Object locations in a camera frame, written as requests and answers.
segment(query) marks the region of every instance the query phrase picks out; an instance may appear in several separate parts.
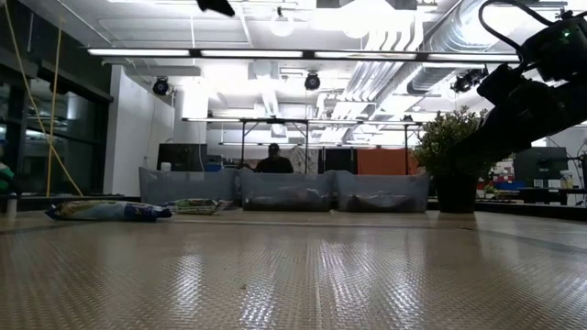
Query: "computer screen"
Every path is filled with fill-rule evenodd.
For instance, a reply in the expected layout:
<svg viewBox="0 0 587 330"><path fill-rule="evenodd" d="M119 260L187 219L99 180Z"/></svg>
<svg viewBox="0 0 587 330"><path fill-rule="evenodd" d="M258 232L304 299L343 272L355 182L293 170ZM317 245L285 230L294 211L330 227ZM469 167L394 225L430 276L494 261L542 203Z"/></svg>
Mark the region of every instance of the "computer screen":
<svg viewBox="0 0 587 330"><path fill-rule="evenodd" d="M569 169L567 150L558 147L534 147L514 154L514 177L517 181L557 180Z"/></svg>

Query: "metal floor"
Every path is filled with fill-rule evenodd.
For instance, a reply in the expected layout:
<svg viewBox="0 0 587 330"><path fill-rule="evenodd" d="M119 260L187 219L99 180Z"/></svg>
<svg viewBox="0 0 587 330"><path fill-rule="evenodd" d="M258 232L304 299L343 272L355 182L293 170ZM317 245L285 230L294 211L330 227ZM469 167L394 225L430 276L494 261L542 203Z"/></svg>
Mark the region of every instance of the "metal floor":
<svg viewBox="0 0 587 330"><path fill-rule="evenodd" d="M587 225L434 212L183 220L0 225L0 328L587 328Z"/></svg>

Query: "bag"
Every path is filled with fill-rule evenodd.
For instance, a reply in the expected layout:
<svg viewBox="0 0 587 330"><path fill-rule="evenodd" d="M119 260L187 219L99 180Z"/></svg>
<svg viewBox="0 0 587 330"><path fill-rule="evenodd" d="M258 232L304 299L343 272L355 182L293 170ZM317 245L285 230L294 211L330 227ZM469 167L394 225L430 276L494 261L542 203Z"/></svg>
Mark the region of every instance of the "bag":
<svg viewBox="0 0 587 330"><path fill-rule="evenodd" d="M120 201L63 202L45 212L53 220L147 221L168 218L172 212L156 205Z"/></svg>
<svg viewBox="0 0 587 330"><path fill-rule="evenodd" d="M178 215L213 215L230 206L230 201L215 201L202 198L187 198L169 202L164 207Z"/></svg>

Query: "man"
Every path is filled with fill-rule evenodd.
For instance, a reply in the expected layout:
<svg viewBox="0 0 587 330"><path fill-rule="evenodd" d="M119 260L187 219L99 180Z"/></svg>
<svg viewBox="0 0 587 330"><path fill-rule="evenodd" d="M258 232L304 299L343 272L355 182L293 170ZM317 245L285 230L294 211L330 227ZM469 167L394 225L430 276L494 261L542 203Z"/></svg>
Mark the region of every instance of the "man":
<svg viewBox="0 0 587 330"><path fill-rule="evenodd" d="M255 169L261 173L294 173L294 167L289 159L281 157L277 143L269 145L269 157L260 161Z"/></svg>

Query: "green object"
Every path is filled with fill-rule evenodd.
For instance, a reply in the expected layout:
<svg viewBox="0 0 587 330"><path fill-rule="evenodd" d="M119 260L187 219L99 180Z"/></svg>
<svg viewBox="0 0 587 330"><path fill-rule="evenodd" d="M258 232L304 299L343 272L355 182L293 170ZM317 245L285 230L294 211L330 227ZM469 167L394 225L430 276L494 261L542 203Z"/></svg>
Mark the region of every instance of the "green object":
<svg viewBox="0 0 587 330"><path fill-rule="evenodd" d="M482 116L470 112L468 106L460 110L442 115L438 112L434 121L424 124L426 134L420 138L420 145L414 149L415 158L420 166L433 176L469 175L481 177L495 164L483 158L449 157L449 149L475 131Z"/></svg>
<svg viewBox="0 0 587 330"><path fill-rule="evenodd" d="M13 173L10 168L5 167L3 169L0 170L0 172L4 173L4 175L7 175L11 178L14 178L15 173ZM0 191L5 191L8 189L8 182L4 181L4 180L0 180Z"/></svg>

